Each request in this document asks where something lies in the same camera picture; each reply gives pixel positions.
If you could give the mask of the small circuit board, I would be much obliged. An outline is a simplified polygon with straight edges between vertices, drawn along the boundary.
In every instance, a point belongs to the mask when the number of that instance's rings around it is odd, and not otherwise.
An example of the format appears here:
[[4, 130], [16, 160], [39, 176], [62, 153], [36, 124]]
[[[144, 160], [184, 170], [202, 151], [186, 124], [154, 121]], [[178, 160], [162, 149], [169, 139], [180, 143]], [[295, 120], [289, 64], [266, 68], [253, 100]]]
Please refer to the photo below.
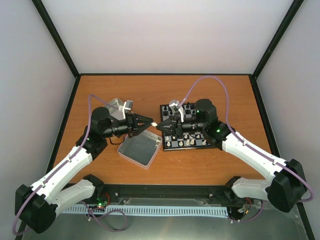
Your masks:
[[111, 199], [108, 193], [103, 193], [100, 198], [97, 199], [97, 204], [89, 205], [89, 208], [94, 213], [105, 213], [107, 206], [110, 205]]

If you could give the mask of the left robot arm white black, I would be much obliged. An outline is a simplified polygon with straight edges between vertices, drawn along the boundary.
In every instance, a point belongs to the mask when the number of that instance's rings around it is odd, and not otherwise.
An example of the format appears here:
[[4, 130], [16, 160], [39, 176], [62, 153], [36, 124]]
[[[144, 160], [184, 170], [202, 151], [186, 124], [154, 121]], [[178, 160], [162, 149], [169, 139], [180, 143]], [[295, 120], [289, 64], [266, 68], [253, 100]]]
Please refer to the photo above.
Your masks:
[[36, 233], [43, 233], [67, 208], [91, 199], [103, 198], [103, 182], [89, 174], [77, 184], [66, 188], [66, 184], [84, 167], [92, 163], [107, 147], [107, 138], [126, 135], [138, 136], [153, 123], [150, 117], [126, 112], [124, 119], [110, 115], [106, 107], [88, 110], [88, 125], [67, 156], [45, 176], [31, 186], [22, 184], [15, 192], [14, 221], [12, 233], [18, 220]]

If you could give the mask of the black frame rail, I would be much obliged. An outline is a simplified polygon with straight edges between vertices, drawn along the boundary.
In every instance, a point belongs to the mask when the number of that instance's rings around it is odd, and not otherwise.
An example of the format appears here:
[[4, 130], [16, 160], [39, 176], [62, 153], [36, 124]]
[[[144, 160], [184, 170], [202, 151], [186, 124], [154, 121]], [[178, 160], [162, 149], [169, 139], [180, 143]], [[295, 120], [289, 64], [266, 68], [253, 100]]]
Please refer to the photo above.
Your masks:
[[222, 185], [129, 185], [105, 184], [103, 193], [107, 193], [112, 203], [121, 200], [138, 199], [195, 199], [205, 200], [209, 204], [228, 205]]

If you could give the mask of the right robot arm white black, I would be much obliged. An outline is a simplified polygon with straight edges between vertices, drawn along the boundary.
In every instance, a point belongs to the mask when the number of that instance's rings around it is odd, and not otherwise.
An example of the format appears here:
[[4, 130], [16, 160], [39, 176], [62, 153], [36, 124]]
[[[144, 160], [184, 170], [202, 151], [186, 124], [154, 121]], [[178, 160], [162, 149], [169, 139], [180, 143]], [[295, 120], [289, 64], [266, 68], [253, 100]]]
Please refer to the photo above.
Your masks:
[[264, 179], [236, 177], [231, 191], [238, 198], [254, 198], [269, 201], [276, 209], [288, 213], [307, 192], [302, 164], [272, 155], [245, 139], [234, 128], [218, 119], [217, 108], [209, 99], [194, 104], [195, 115], [184, 117], [177, 101], [169, 106], [173, 115], [158, 123], [163, 133], [181, 137], [184, 133], [200, 132], [215, 148], [229, 153], [259, 172]]

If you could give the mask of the black white chess board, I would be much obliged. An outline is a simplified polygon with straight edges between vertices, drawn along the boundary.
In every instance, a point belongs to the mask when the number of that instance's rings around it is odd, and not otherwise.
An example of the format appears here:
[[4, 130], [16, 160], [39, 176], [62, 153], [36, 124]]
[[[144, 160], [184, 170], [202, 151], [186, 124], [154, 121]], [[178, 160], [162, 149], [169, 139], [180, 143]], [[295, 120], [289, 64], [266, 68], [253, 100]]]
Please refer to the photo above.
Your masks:
[[[168, 111], [163, 111], [163, 107], [168, 106]], [[184, 118], [190, 118], [191, 116], [194, 116], [196, 114], [195, 110], [195, 103], [184, 103], [182, 105], [184, 108]], [[168, 119], [169, 117], [174, 116], [173, 112], [170, 110], [168, 104], [162, 104], [160, 105], [160, 120], [161, 122]], [[212, 149], [216, 148], [215, 146], [210, 145], [207, 140], [205, 139], [204, 135], [201, 132], [188, 132], [183, 133], [182, 138], [178, 138], [176, 136], [175, 140], [172, 140], [172, 135], [169, 135], [167, 133], [162, 133], [162, 139], [163, 139], [163, 151], [179, 151], [179, 150], [189, 150], [189, 149]]]

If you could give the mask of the pink tin box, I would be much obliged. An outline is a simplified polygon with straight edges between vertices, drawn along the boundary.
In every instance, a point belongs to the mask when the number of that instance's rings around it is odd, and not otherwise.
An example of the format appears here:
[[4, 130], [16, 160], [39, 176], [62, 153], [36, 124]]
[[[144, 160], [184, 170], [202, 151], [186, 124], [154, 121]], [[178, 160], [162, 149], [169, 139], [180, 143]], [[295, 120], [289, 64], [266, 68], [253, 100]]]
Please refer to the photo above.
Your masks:
[[157, 156], [162, 142], [161, 136], [144, 130], [132, 138], [126, 136], [117, 152], [121, 158], [147, 170]]

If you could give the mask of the gold tin lid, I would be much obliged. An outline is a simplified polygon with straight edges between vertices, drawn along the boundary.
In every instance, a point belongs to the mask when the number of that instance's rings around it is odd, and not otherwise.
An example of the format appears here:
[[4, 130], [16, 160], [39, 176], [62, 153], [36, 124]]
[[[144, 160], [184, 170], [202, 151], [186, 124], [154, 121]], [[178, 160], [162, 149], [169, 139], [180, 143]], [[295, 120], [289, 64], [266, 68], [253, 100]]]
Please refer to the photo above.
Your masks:
[[114, 119], [117, 119], [119, 121], [125, 119], [123, 115], [123, 106], [124, 103], [119, 98], [114, 98], [113, 100], [104, 105], [104, 107], [109, 111], [109, 114], [111, 116], [110, 120], [112, 122], [114, 121]]

